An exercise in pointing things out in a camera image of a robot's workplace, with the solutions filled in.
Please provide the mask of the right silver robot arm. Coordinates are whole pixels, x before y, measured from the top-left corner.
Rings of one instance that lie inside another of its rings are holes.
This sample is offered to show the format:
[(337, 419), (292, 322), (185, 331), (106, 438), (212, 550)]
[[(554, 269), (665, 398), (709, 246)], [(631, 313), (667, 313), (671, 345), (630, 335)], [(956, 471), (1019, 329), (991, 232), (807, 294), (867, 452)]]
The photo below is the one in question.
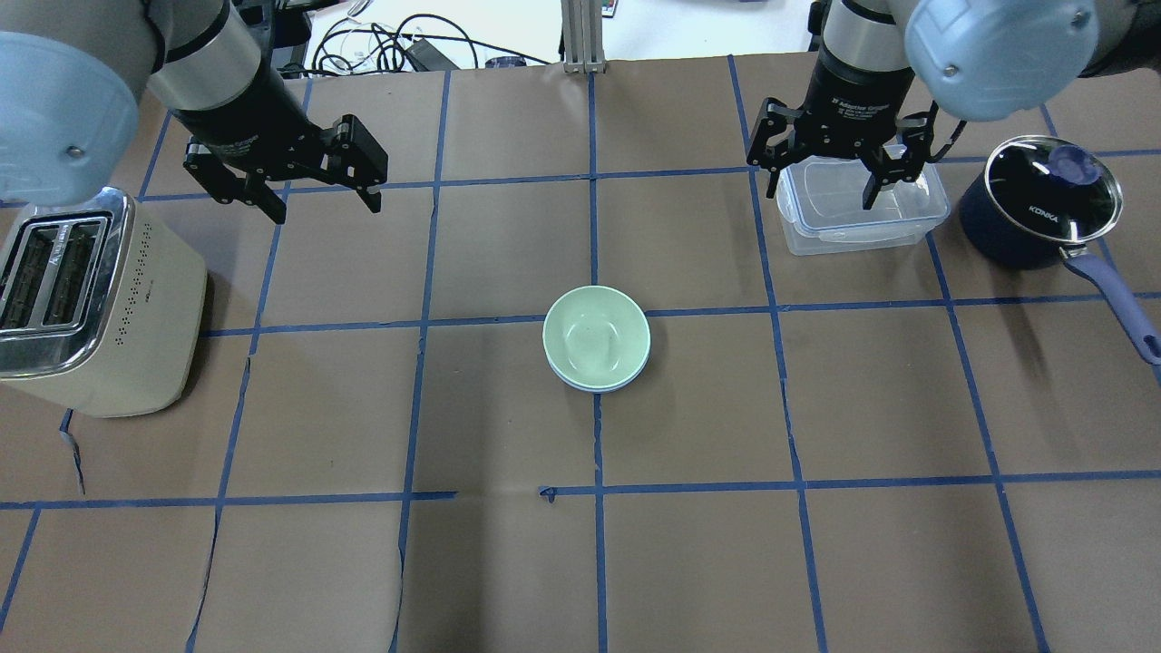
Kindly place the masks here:
[(747, 164), (784, 170), (812, 157), (861, 162), (863, 207), (913, 182), (947, 148), (933, 120), (996, 122), (1079, 78), (1158, 70), (1156, 1), (815, 1), (819, 50), (805, 100), (763, 100)]

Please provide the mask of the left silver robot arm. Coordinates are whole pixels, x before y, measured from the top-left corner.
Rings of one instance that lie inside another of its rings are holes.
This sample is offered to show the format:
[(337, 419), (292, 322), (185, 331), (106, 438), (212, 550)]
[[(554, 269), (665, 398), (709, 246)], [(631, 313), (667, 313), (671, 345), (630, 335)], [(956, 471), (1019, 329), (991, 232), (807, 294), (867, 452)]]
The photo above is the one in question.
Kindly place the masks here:
[(316, 125), (273, 66), (307, 41), (277, 1), (5, 1), (5, 201), (78, 204), (111, 180), (151, 93), (190, 132), (183, 166), (212, 199), (283, 223), (273, 182), (356, 191), (380, 211), (388, 153), (352, 114)]

